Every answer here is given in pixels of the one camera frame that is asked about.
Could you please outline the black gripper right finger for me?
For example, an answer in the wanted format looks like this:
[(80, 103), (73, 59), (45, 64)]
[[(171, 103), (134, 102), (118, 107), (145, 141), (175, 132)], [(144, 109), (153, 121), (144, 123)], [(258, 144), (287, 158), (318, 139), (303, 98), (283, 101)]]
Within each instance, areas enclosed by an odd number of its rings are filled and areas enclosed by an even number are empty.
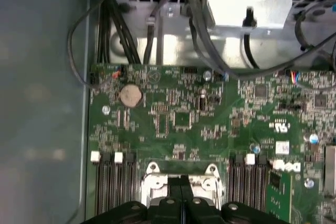
[(188, 223), (285, 223), (272, 214), (232, 201), (221, 210), (206, 198), (194, 197), (188, 177), (182, 177), (181, 195)]

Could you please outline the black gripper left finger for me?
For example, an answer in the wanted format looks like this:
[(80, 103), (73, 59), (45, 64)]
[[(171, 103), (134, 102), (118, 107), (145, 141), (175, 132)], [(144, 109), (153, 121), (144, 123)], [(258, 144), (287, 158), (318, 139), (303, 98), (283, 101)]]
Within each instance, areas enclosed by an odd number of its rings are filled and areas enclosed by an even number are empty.
[(138, 201), (129, 201), (92, 217), (86, 223), (180, 223), (181, 179), (169, 178), (168, 195), (154, 198), (147, 207)]

